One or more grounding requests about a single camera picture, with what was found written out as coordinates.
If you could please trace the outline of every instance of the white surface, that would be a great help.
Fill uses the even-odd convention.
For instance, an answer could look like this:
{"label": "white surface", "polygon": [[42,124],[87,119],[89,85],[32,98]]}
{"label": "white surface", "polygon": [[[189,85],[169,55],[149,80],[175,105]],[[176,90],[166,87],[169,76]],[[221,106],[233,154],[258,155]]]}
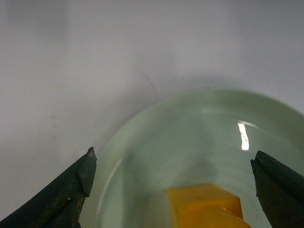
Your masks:
{"label": "white surface", "polygon": [[0,2],[0,219],[178,92],[257,91],[304,113],[304,2]]}

